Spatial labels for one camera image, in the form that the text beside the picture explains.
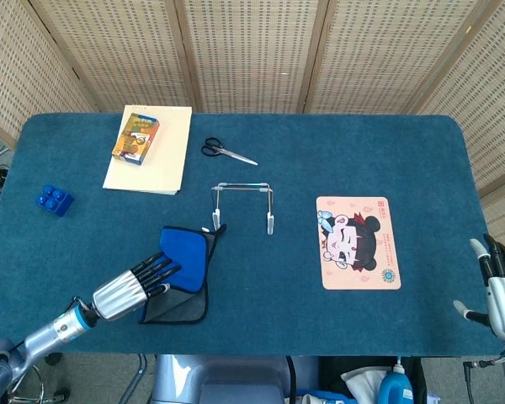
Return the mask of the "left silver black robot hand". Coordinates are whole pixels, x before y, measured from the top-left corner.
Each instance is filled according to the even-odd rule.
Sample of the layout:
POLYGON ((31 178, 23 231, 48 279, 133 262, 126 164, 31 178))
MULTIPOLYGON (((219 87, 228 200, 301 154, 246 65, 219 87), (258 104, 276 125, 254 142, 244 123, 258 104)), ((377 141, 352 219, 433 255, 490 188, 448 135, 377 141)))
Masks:
POLYGON ((157 252, 97 288, 91 308, 102 320, 117 320, 168 292, 168 279, 181 269, 181 264, 164 252, 157 252))

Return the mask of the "blue and grey cloth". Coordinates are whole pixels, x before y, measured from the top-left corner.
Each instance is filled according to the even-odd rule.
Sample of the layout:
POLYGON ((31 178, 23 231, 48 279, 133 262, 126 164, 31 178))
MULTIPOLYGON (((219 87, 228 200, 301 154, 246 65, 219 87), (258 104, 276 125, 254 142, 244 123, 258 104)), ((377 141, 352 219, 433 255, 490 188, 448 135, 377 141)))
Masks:
POLYGON ((165 226, 160 236, 163 257, 181 269, 163 280, 169 290, 150 298, 138 315, 142 325, 178 325, 202 322, 208 312, 207 275, 218 238, 226 231, 223 224, 215 231, 196 231, 165 226))

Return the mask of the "blue toy building block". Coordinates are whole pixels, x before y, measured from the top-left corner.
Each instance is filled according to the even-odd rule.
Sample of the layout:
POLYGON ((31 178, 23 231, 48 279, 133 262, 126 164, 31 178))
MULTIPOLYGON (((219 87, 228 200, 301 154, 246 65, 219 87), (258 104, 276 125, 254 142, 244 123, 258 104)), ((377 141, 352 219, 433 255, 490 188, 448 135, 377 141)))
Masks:
POLYGON ((63 217, 74 200, 74 197, 68 192, 48 184, 43 187, 41 194, 35 198, 35 203, 53 215, 63 217))

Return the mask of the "chrome stool base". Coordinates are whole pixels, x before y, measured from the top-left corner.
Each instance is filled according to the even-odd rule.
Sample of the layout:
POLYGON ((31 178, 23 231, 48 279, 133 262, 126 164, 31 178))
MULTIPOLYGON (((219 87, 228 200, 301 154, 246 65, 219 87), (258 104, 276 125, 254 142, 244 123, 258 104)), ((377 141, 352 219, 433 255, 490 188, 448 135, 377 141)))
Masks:
POLYGON ((71 391, 68 388, 59 388, 52 395, 47 396, 42 371, 38 365, 34 364, 7 388, 0 399, 0 404, 67 404, 70 396, 71 391), (22 390, 21 385, 24 380, 31 377, 37 381, 35 393, 30 396, 19 392, 22 390))

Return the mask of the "grey robot torso base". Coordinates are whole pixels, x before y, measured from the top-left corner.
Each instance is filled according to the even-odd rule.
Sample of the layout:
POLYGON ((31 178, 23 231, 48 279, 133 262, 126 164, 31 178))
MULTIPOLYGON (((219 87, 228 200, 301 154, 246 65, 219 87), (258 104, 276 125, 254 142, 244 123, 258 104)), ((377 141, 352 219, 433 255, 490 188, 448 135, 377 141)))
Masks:
POLYGON ((295 404, 290 356, 162 354, 149 404, 295 404))

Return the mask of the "blue white plastic bottle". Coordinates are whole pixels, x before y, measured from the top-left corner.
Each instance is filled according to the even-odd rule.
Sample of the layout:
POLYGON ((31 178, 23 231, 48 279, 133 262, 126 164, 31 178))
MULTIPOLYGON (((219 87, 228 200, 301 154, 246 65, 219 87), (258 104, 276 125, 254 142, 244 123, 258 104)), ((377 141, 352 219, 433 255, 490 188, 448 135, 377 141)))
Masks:
POLYGON ((400 357, 381 381, 376 404, 414 404, 412 385, 400 357))

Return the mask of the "beige paper folder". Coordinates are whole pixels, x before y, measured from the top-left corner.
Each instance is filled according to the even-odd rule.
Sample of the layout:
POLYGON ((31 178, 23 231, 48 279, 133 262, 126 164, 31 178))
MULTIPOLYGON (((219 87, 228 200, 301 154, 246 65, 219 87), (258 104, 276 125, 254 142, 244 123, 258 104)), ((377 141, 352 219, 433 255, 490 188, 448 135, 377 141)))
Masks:
POLYGON ((112 158, 103 187, 154 194, 176 194, 181 189, 189 129, 190 106, 126 105, 120 129, 130 114, 155 118, 160 123, 154 142, 141 165, 112 158))

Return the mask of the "orange blue carton box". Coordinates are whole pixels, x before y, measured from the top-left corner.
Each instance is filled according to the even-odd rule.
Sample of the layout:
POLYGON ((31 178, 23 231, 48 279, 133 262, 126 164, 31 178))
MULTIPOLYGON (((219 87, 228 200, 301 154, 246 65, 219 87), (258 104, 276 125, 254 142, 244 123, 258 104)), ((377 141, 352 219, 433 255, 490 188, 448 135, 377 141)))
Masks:
POLYGON ((147 115, 131 113, 114 144, 112 157, 140 166, 159 129, 159 121, 147 115))

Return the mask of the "teal carpet table cover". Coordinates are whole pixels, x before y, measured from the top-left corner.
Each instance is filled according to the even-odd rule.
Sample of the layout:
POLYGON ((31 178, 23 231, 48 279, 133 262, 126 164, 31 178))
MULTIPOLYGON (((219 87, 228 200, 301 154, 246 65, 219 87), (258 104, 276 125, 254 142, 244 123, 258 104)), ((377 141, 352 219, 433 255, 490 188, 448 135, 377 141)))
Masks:
POLYGON ((22 129, 0 198, 0 338, 22 340, 73 296, 158 248, 164 226, 211 223, 220 182, 269 183, 221 197, 226 232, 208 273, 197 325, 100 322, 70 345, 81 352, 157 354, 496 355, 492 332, 460 316, 486 310, 471 238, 486 224, 458 124, 444 115, 195 114, 175 195, 103 187, 119 114, 38 114, 22 129), (258 163, 207 157, 205 139, 258 163), (74 197, 63 217, 40 208, 45 185, 74 197), (399 290, 326 290, 316 198, 388 199, 399 290))

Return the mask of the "cartoon girl mouse pad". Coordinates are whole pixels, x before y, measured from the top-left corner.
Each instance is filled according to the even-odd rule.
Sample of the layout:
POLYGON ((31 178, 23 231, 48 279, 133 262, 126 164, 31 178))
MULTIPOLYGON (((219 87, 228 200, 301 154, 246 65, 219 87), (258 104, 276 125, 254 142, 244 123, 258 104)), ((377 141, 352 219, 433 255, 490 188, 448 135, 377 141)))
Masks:
POLYGON ((326 290, 401 288, 386 197, 319 196, 316 223, 326 290))

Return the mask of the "white cloth pouch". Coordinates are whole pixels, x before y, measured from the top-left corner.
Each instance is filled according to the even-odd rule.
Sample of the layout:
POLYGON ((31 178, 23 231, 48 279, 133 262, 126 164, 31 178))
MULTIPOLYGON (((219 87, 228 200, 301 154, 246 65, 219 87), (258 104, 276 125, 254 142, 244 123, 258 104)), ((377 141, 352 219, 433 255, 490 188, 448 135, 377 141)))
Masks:
POLYGON ((375 404, 380 384, 391 371, 387 366, 369 366, 340 375, 358 404, 375 404))

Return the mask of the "woven wooden folding screen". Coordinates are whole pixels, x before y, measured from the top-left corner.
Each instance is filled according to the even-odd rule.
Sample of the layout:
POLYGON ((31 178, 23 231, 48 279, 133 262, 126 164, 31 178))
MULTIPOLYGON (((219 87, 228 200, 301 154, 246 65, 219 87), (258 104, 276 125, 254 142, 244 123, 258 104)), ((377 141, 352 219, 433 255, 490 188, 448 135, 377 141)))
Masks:
POLYGON ((0 0, 0 141, 44 112, 446 114, 505 243, 505 0, 0 0))

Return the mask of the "small metal rack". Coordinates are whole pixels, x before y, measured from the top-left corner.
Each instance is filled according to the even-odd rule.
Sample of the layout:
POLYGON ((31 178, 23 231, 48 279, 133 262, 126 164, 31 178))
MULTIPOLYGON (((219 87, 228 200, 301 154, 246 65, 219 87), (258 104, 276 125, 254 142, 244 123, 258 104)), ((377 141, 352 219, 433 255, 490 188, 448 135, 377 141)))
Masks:
POLYGON ((212 223, 215 231, 218 231, 221 227, 221 210, 220 210, 220 199, 222 191, 243 191, 243 192, 255 192, 266 194, 268 198, 268 210, 266 214, 267 221, 267 234, 272 236, 274 234, 274 214, 273 214, 273 202, 274 202, 274 190, 268 183, 218 183, 216 186, 212 187, 210 191, 215 194, 214 209, 212 211, 212 223))

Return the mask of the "black handled scissors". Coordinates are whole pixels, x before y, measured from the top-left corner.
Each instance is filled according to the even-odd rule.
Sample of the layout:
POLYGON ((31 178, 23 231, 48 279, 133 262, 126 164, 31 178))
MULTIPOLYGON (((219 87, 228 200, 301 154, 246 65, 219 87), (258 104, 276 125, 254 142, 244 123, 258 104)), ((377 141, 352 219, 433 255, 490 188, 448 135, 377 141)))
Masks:
POLYGON ((204 145, 201 147, 201 152, 207 157, 227 156, 235 160, 245 162, 247 164, 257 166, 258 163, 254 160, 229 151, 225 148, 223 143, 216 137, 208 137, 205 139, 204 145))

